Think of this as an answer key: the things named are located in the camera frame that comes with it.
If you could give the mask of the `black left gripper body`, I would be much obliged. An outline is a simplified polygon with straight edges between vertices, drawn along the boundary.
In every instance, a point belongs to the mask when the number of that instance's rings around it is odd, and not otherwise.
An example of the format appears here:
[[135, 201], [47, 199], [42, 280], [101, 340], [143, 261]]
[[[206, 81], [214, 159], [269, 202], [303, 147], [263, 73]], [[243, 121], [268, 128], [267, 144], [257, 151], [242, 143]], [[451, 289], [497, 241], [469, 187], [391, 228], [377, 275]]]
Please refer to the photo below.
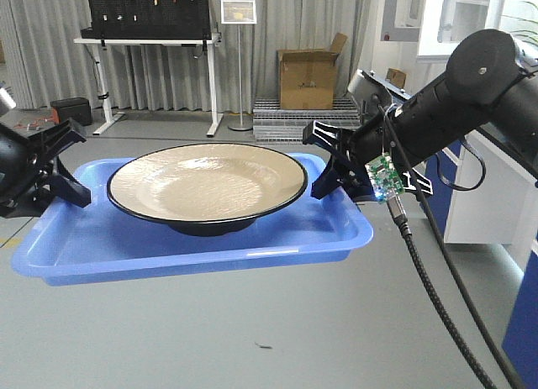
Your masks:
[[52, 165], [47, 154], [33, 152], [29, 137], [13, 131], [1, 132], [1, 215], [39, 217], [52, 200], [40, 186]]

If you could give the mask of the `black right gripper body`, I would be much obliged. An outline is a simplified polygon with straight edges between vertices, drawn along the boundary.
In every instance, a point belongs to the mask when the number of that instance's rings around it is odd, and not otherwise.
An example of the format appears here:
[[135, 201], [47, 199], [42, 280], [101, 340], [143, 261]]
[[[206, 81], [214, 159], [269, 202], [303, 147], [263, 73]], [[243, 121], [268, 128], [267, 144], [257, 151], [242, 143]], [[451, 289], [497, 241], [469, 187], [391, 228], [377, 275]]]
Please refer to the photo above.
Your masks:
[[381, 116], [373, 119], [367, 125], [359, 128], [351, 137], [349, 146], [345, 149], [348, 166], [355, 172], [356, 198], [355, 202], [377, 202], [365, 169], [365, 164], [388, 152], [394, 166], [403, 181], [404, 192], [414, 195], [423, 192], [427, 197], [433, 195], [433, 185], [430, 179], [420, 174], [404, 161], [403, 146], [398, 141], [396, 129], [390, 116], [394, 109], [389, 107], [381, 110]]

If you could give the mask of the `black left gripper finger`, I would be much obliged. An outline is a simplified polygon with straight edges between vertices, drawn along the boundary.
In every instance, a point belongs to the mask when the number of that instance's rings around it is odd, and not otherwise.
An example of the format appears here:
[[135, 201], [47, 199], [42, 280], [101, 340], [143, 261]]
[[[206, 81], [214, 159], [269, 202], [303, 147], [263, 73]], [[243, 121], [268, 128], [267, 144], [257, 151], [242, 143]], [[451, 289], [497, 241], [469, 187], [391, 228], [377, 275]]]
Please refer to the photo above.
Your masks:
[[60, 154], [73, 144], [86, 141], [85, 129], [72, 118], [29, 136], [29, 146], [38, 154]]
[[92, 202], [91, 190], [83, 186], [63, 165], [57, 155], [53, 160], [50, 176], [50, 191], [57, 197], [78, 207], [86, 207]]

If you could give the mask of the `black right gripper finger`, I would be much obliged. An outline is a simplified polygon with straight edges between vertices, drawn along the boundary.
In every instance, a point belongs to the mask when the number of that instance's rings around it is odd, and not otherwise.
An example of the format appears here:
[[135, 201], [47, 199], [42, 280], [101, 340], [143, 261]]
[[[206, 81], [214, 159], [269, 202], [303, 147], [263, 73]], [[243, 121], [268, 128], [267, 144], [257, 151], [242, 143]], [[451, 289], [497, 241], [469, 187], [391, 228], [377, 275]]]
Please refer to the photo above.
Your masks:
[[339, 128], [314, 120], [303, 129], [302, 143], [317, 145], [324, 150], [342, 151], [349, 146], [349, 141], [355, 133], [352, 129]]
[[349, 198], [356, 198], [355, 172], [337, 156], [332, 155], [319, 177], [312, 183], [311, 196], [322, 199], [341, 188]]

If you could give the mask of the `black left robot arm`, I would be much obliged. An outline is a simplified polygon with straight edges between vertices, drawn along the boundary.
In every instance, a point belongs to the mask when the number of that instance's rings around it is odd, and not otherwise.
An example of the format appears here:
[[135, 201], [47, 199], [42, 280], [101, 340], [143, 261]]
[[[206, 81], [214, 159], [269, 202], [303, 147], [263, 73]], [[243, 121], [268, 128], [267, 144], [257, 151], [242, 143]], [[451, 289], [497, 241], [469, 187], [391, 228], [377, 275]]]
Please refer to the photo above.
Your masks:
[[86, 141], [72, 119], [25, 137], [1, 126], [1, 216], [39, 217], [59, 197], [84, 208], [92, 202], [84, 187], [62, 164], [60, 153]]

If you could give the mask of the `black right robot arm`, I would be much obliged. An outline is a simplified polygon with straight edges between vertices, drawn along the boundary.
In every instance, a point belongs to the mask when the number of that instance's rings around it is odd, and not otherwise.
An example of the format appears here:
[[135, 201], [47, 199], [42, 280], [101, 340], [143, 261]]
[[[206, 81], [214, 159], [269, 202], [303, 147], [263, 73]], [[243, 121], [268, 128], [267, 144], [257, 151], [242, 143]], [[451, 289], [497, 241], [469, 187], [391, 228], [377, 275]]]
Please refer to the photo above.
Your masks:
[[510, 34], [483, 29], [467, 36], [445, 71], [413, 96], [363, 70], [348, 92], [361, 115], [356, 129], [314, 121], [303, 130], [304, 144], [330, 153], [312, 185], [315, 198], [342, 187], [354, 201], [372, 200], [366, 165], [388, 151], [392, 132], [403, 148], [390, 154], [398, 172], [491, 124], [501, 149], [537, 174], [537, 50]]

